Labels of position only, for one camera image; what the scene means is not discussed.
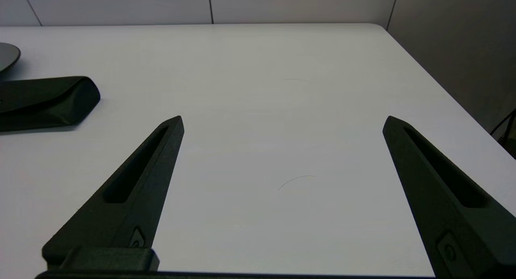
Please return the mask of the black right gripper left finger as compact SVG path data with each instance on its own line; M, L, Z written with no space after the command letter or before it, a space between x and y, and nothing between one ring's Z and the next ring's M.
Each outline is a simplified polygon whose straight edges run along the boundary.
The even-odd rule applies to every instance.
M44 244L48 271L156 271L152 249L184 135L162 122Z

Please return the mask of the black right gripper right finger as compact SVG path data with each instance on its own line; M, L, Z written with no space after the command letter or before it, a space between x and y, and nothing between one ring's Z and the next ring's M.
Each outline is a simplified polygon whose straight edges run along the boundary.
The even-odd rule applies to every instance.
M435 276L514 279L515 216L409 123L382 133Z

